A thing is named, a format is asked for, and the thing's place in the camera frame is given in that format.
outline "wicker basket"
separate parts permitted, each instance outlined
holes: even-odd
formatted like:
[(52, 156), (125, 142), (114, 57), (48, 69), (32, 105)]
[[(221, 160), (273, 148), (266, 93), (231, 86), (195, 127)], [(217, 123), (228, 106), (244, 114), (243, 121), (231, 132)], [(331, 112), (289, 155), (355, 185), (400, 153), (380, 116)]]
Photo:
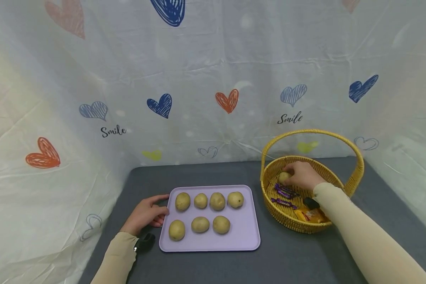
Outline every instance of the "wicker basket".
[[(300, 134), (300, 133), (318, 133), (318, 134), (329, 135), (344, 141), (348, 146), (351, 147), (351, 149), (353, 149), (353, 151), (355, 152), (357, 156), (357, 165), (355, 167), (355, 170), (353, 171), (352, 176), (349, 178), (349, 180), (347, 180), (347, 183), (345, 186), (342, 184), (341, 180), (339, 180), (338, 177), (332, 171), (330, 171), (327, 167), (325, 167), (323, 164), (317, 161), (314, 161), (313, 159), (302, 157), (302, 156), (281, 157), (270, 162), (265, 167), (265, 157), (267, 156), (267, 152), (270, 149), (270, 147), (273, 146), (273, 144), (275, 144), (278, 140), (284, 137), (287, 137), (293, 134)], [(265, 202), (265, 206), (267, 207), (271, 215), (285, 227), (300, 233), (306, 233), (306, 234), (317, 233), (329, 227), (331, 225), (331, 222), (313, 224), (309, 222), (300, 221), (296, 217), (293, 209), (291, 209), (288, 206), (284, 206), (278, 203), (273, 203), (270, 200), (270, 198), (278, 198), (278, 194), (275, 191), (275, 184), (278, 182), (278, 177), (279, 177), (279, 174), (281, 173), (281, 169), (285, 167), (286, 164), (293, 163), (296, 161), (308, 162), (317, 171), (317, 173), (319, 173), (327, 182), (332, 183), (333, 185), (339, 188), (342, 188), (345, 194), (351, 197), (354, 194), (361, 178), (363, 177), (363, 173), (364, 173), (363, 156), (361, 155), (360, 150), (355, 146), (355, 144), (353, 144), (347, 138), (344, 138), (341, 135), (338, 135), (332, 132), (322, 131), (318, 129), (304, 129), (304, 130), (287, 132), (285, 134), (282, 134), (273, 138), (264, 147), (262, 151), (262, 167), (260, 171), (260, 184), (262, 187), (263, 200)], [(301, 195), (300, 197), (296, 197), (293, 200), (291, 200), (291, 202), (295, 204), (296, 206), (300, 207), (303, 205), (303, 198), (312, 197), (312, 191), (308, 191), (298, 186), (291, 186), (291, 188)]]

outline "gray table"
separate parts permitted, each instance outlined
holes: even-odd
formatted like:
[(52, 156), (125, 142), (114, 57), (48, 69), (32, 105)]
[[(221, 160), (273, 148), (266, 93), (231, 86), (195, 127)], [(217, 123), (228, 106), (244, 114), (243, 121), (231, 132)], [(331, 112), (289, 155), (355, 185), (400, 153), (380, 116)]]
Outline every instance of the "gray table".
[[(355, 158), (319, 159), (345, 182)], [(135, 168), (129, 174), (79, 283), (88, 284), (111, 239), (145, 197), (181, 186), (248, 185), (254, 195), (261, 245), (254, 252), (163, 253), (156, 244), (138, 256), (128, 283), (366, 283), (336, 228), (314, 235), (280, 225), (263, 204), (259, 162)], [(426, 227), (366, 164), (354, 203), (384, 228), (426, 270)], [(148, 228), (159, 240), (160, 230)]]

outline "yellow heart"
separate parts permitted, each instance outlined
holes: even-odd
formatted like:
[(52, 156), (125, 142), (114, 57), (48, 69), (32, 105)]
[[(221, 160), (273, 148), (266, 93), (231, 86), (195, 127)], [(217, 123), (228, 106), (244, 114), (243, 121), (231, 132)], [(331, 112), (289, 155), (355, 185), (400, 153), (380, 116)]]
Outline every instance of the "yellow heart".
[(148, 151), (142, 151), (142, 155), (144, 155), (145, 157), (152, 159), (153, 161), (159, 161), (161, 159), (161, 151), (160, 150), (156, 150), (153, 152), (148, 152)]
[(297, 148), (302, 153), (309, 153), (311, 152), (315, 147), (317, 147), (319, 143), (317, 141), (311, 142), (311, 143), (303, 143), (300, 142), (297, 145)]

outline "beige sleeve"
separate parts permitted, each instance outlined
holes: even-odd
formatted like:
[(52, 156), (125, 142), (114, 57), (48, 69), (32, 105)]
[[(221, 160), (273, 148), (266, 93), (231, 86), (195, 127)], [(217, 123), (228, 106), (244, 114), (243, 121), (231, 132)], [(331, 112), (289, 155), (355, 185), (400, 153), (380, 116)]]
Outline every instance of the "beige sleeve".
[(369, 284), (426, 284), (426, 272), (419, 264), (341, 189), (321, 183), (314, 196)]
[(136, 260), (134, 245), (137, 240), (129, 233), (118, 233), (110, 242), (91, 284), (125, 284)]

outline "black clip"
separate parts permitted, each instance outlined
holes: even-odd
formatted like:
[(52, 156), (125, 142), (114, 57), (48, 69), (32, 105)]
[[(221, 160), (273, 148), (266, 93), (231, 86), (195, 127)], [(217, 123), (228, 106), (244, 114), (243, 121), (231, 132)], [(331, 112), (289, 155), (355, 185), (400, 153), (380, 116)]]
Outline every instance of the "black clip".
[(311, 197), (306, 197), (305, 199), (303, 199), (303, 204), (305, 204), (306, 207), (309, 208), (309, 210), (320, 208), (320, 204), (318, 204), (317, 201), (315, 201)]
[(150, 233), (146, 234), (144, 237), (141, 237), (134, 246), (134, 252), (141, 253), (150, 250), (151, 247), (153, 247), (153, 244), (155, 243), (155, 239), (155, 235)]

